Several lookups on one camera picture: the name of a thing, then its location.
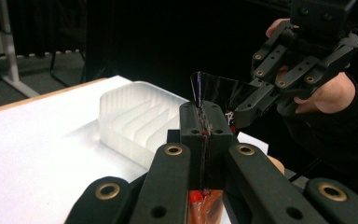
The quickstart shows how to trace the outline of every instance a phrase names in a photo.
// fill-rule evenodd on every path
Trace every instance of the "translucent plastic box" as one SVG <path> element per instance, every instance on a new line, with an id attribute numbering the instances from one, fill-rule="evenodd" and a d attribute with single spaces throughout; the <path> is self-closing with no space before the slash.
<path id="1" fill-rule="evenodd" d="M 101 142 L 149 168 L 167 131 L 179 129 L 179 106 L 187 100 L 145 82 L 106 92 L 101 97 Z"/>

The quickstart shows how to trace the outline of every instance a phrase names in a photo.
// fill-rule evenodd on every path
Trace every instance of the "chair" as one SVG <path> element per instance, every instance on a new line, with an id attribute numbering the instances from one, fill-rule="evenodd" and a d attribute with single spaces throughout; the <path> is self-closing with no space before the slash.
<path id="1" fill-rule="evenodd" d="M 54 64 L 58 45 L 66 41 L 72 48 L 78 49 L 83 62 L 86 60 L 86 0 L 56 0 L 60 11 L 60 28 L 57 31 L 55 44 L 53 47 L 50 75 L 61 82 L 62 85 L 69 87 L 82 83 L 84 79 L 84 69 L 80 74 L 71 74 L 68 76 L 63 71 L 56 72 Z"/>

